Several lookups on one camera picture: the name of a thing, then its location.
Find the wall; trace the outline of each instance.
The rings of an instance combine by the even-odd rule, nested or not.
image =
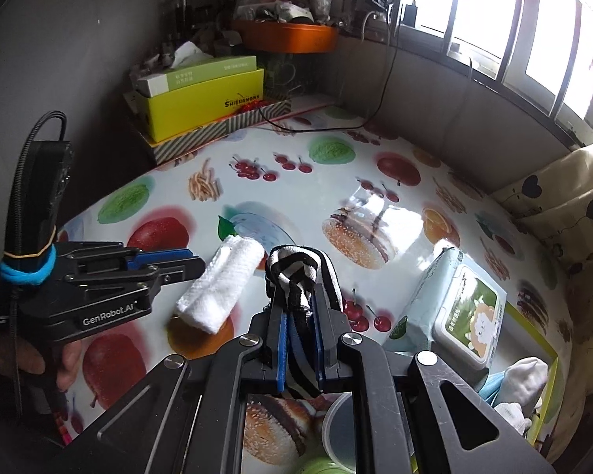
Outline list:
[[[22,143],[48,110],[68,116],[76,158],[60,219],[149,167],[125,119],[135,62],[161,40],[169,0],[10,0],[0,13],[0,252]],[[212,0],[193,0],[195,6]],[[40,138],[56,135],[49,126]]]
[[[379,43],[340,38],[325,74],[327,91],[339,94],[345,79],[342,100],[347,108],[371,115],[386,77],[384,54]],[[542,125],[498,94],[403,50],[398,51],[377,122],[439,155],[488,192],[568,153]]]

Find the striped cloth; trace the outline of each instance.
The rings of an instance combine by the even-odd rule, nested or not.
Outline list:
[[[304,246],[277,246],[266,262],[266,293],[281,290],[288,313],[288,362],[283,396],[313,399],[320,395],[314,370],[316,342],[310,299],[314,285],[323,285],[330,307],[342,309],[336,271],[327,254]]]

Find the white towel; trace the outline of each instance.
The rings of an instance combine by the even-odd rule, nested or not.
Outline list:
[[[189,326],[216,334],[263,257],[264,247],[256,240],[226,237],[204,274],[176,303],[180,318]]]
[[[518,403],[523,415],[529,417],[546,384],[547,364],[533,356],[523,358],[505,370],[495,404]]]
[[[495,407],[498,415],[503,417],[521,436],[532,427],[531,419],[523,417],[518,403],[501,403]]]

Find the hand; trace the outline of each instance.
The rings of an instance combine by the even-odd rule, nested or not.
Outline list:
[[[11,337],[6,333],[0,333],[0,374],[3,376],[13,376],[12,356]],[[57,388],[66,392],[77,377],[81,341],[77,340],[65,345],[61,356],[62,365],[57,369]],[[40,352],[20,337],[17,338],[17,366],[31,374],[43,374],[46,369]]]

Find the striped box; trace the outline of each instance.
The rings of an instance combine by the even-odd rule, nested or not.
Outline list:
[[[263,107],[263,112],[267,118],[275,119],[289,113],[291,107],[290,100],[282,100]],[[156,165],[161,166],[175,158],[192,153],[202,146],[220,139],[225,135],[231,134],[241,128],[253,126],[262,121],[263,118],[257,110],[249,110],[248,112],[213,121],[212,123],[175,135],[174,137],[159,143],[155,143],[147,132],[141,130],[140,126],[137,126],[136,130],[142,140],[149,147]]]

